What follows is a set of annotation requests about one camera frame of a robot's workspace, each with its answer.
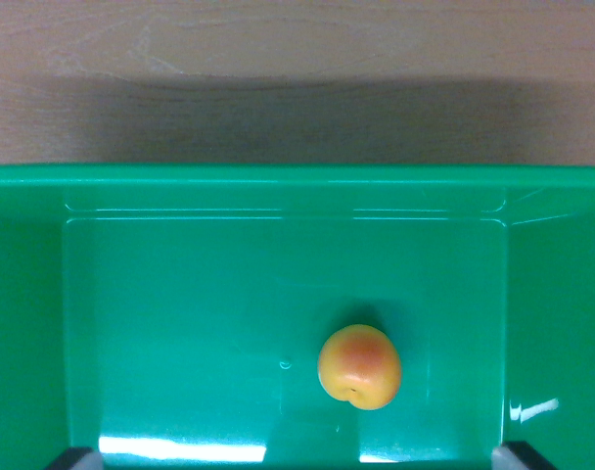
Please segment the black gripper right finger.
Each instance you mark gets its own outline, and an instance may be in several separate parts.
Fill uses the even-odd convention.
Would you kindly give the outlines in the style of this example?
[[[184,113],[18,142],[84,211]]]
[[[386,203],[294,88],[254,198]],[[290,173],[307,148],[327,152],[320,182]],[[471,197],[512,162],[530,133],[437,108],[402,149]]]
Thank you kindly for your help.
[[[504,442],[491,453],[492,470],[555,470],[545,456],[525,441]]]

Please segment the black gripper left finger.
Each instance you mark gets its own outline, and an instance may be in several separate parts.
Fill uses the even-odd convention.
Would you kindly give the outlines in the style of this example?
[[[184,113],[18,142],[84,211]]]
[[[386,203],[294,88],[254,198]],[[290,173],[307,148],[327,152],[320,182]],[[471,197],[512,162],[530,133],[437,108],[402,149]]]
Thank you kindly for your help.
[[[103,470],[103,456],[91,447],[69,447],[51,461],[45,470]]]

